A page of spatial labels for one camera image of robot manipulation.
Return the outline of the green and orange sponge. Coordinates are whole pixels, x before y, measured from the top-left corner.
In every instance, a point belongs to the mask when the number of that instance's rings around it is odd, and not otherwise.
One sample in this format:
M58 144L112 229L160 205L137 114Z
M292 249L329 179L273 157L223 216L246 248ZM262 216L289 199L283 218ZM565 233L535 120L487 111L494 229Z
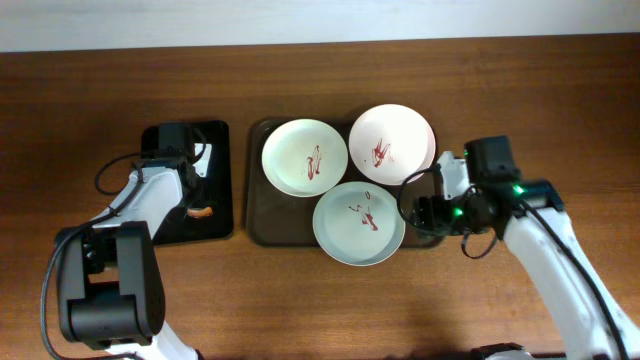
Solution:
M214 214L214 210L210 206L202 207L202 208L189 207L186 210L186 215L195 219L210 217L213 214Z

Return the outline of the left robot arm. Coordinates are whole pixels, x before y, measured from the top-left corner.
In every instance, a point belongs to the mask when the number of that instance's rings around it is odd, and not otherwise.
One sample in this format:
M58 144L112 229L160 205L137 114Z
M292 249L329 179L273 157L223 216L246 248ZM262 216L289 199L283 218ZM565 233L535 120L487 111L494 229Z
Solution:
M107 359L199 359L165 320L165 294L153 237L178 209L212 215L195 165L206 138L187 123L162 124L155 148L131 154L128 183L90 221L62 230L45 279L57 288L63 337Z

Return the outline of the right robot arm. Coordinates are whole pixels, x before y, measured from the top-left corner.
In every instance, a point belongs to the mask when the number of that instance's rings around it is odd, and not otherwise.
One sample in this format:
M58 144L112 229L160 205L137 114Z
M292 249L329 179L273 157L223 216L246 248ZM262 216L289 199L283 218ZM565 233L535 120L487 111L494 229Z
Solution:
M636 359L639 328L610 294L582 250L552 184L525 181L508 137L469 141L464 155L445 152L429 173L437 195L397 201L405 223L438 238L488 230L506 244L554 320L568 359Z

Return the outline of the pale green front plate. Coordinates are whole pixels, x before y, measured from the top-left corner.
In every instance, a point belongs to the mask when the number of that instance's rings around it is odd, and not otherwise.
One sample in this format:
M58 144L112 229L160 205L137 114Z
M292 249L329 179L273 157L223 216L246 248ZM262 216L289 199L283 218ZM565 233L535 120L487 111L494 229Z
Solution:
M325 193L314 209L314 236L323 251L351 266L390 258L404 240L406 224L396 198L367 182L347 182Z

